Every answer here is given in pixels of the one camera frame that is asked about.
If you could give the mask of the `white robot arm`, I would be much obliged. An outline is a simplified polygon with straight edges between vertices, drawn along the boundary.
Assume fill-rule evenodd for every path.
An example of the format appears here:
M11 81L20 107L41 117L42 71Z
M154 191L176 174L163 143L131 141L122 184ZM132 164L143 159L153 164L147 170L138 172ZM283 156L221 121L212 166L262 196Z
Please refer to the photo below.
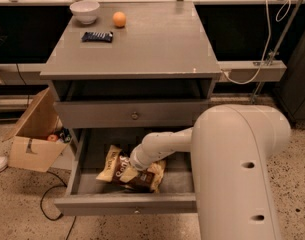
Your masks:
M218 105L191 128L146 135L130 163L142 171L175 152L190 154L201 240L282 240L267 160L290 136L273 107Z

